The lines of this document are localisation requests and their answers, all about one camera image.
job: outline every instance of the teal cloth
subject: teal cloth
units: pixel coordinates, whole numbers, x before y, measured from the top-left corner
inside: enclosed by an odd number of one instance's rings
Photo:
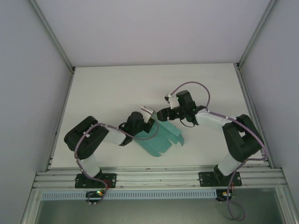
[[[168,121],[159,122],[159,132],[157,135],[149,140],[134,140],[136,141],[142,148],[144,148],[149,154],[154,157],[161,156],[161,153],[165,153],[171,146],[171,141],[174,144],[178,142],[181,146],[184,145],[184,138],[182,136],[182,131],[177,129],[173,124]],[[152,136],[157,131],[157,122],[154,123],[149,133],[142,131],[137,134],[137,138],[148,138]]]

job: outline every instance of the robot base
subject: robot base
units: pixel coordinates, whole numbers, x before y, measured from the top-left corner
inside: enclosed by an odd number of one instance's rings
[[[222,181],[219,182],[216,180],[214,172],[200,172],[199,183],[201,187],[227,187],[231,176],[232,174],[228,176],[223,176]],[[242,186],[242,181],[239,172],[236,172],[232,183],[237,187]]]
[[[115,188],[116,185],[116,174],[103,174],[100,172],[94,178],[105,181],[109,188]],[[75,178],[75,188],[87,189],[87,188],[105,188],[105,185],[99,181],[94,181],[86,177],[84,174],[77,174]]]

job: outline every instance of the purple cable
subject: purple cable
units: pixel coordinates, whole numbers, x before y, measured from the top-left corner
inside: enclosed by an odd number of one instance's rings
[[[209,103],[210,103],[210,99],[211,99],[211,94],[210,91],[207,89],[207,87],[205,85],[203,85],[202,83],[199,82],[194,82],[194,81],[190,81],[190,82],[185,82],[181,85],[179,85],[170,95],[172,96],[179,88],[181,88],[182,86],[186,85],[186,84],[190,84],[190,83],[194,83],[194,84],[198,84],[201,85],[202,87],[205,88],[206,92],[207,92],[207,103],[206,103],[206,108],[208,108]]]
[[[88,197],[87,197],[87,202],[88,202],[89,205],[91,204],[91,202],[89,202],[89,199],[90,199],[90,197],[93,196],[93,195],[97,195],[97,194],[96,194],[96,193],[89,194]]]
[[[184,86],[184,85],[186,85],[186,84],[190,84],[190,83],[195,83],[195,84],[201,85],[201,86],[204,87],[205,90],[207,91],[207,94],[208,94],[208,100],[207,100],[207,103],[206,103],[206,111],[207,111],[208,113],[210,113],[210,114],[212,114],[212,115],[215,115],[215,116],[218,116],[218,117],[221,117],[221,118],[225,118],[225,119],[231,120],[231,121],[235,122],[236,124],[238,124],[239,126],[241,126],[242,128],[244,128],[247,132],[249,132],[249,133],[250,133],[250,134],[251,134],[251,135],[258,141],[258,143],[261,145],[261,147],[263,148],[263,151],[264,151],[264,153],[265,153],[265,156],[264,156],[263,158],[259,158],[259,159],[254,159],[254,158],[252,158],[252,159],[246,159],[243,163],[241,163],[241,164],[237,167],[237,169],[234,170],[234,172],[233,172],[233,174],[232,174],[232,176],[231,176],[231,178],[230,178],[230,180],[229,180],[228,190],[227,190],[227,200],[226,200],[226,201],[227,201],[227,206],[228,206],[228,211],[229,211],[231,217],[232,217],[234,220],[236,220],[236,221],[243,221],[243,220],[245,219],[245,217],[246,217],[246,213],[245,213],[244,208],[243,208],[239,203],[237,203],[237,202],[233,202],[233,203],[235,203],[235,204],[237,204],[237,205],[239,205],[239,206],[241,207],[241,209],[243,210],[243,217],[241,217],[240,219],[238,219],[238,218],[236,218],[236,217],[233,215],[233,213],[232,213],[232,211],[231,211],[230,204],[229,204],[229,203],[230,203],[230,201],[229,201],[229,190],[230,190],[230,186],[231,186],[231,184],[232,184],[232,182],[233,182],[233,178],[234,178],[234,176],[235,176],[235,174],[236,174],[236,172],[237,172],[238,169],[240,169],[240,168],[241,168],[247,161],[264,161],[264,160],[266,160],[266,159],[268,158],[268,155],[269,155],[269,153],[268,153],[268,149],[267,149],[266,146],[263,144],[263,142],[259,139],[259,137],[258,137],[256,134],[253,133],[253,131],[251,131],[249,128],[247,128],[245,125],[243,125],[243,124],[240,123],[239,121],[237,121],[237,120],[235,120],[235,119],[233,119],[233,118],[224,116],[224,115],[222,115],[222,114],[214,113],[214,112],[212,112],[212,111],[209,111],[208,106],[209,106],[209,103],[210,103],[211,95],[210,95],[210,91],[209,91],[209,90],[208,90],[202,83],[199,83],[199,82],[193,82],[193,81],[183,83],[183,84],[181,84],[178,88],[176,88],[176,89],[171,93],[171,95],[173,95],[173,94],[174,94],[179,88],[181,88],[182,86]]]
[[[85,170],[83,169],[83,167],[82,167],[81,164],[79,163],[79,158],[78,158],[78,156],[77,156],[77,152],[78,152],[79,146],[80,146],[80,144],[82,143],[83,139],[86,137],[86,135],[88,135],[88,133],[90,133],[90,131],[91,131],[92,129],[94,129],[95,127],[97,127],[97,126],[104,126],[104,127],[112,128],[112,129],[114,129],[114,130],[116,130],[116,131],[119,131],[119,132],[125,134],[126,136],[129,136],[129,137],[131,137],[131,138],[133,138],[133,139],[136,139],[136,140],[149,140],[149,139],[154,138],[154,137],[158,134],[158,132],[159,132],[159,122],[158,122],[158,120],[155,118],[155,116],[154,116],[152,113],[150,113],[150,112],[148,112],[148,111],[146,111],[146,110],[144,110],[144,109],[142,109],[142,108],[141,108],[141,110],[142,110],[142,111],[145,111],[146,113],[148,113],[148,114],[149,114],[149,115],[156,121],[156,123],[157,123],[157,130],[156,130],[156,132],[155,132],[152,136],[150,136],[150,137],[148,137],[148,138],[145,138],[145,139],[136,138],[136,137],[134,137],[134,136],[132,136],[132,135],[130,135],[130,134],[124,132],[123,130],[119,129],[118,127],[114,127],[114,126],[112,126],[112,125],[106,125],[106,124],[104,124],[104,123],[97,123],[97,124],[91,126],[91,127],[90,127],[90,128],[89,128],[89,129],[82,135],[82,137],[80,138],[80,140],[78,141],[78,143],[77,143],[77,145],[76,145],[76,147],[75,147],[74,157],[75,157],[75,159],[76,159],[76,163],[78,164],[78,166],[79,166],[81,172],[82,172],[87,178],[89,178],[89,179],[91,179],[91,180],[94,180],[94,181],[99,181],[99,182],[101,182],[101,183],[103,183],[103,184],[105,185],[105,192],[104,192],[102,198],[101,198],[96,204],[100,203],[100,202],[104,199],[104,197],[105,197],[105,195],[106,195],[106,193],[107,193],[107,191],[108,191],[108,186],[107,186],[107,183],[104,182],[103,180],[98,179],[98,178],[94,178],[94,177],[88,175],[88,173],[85,172]]]

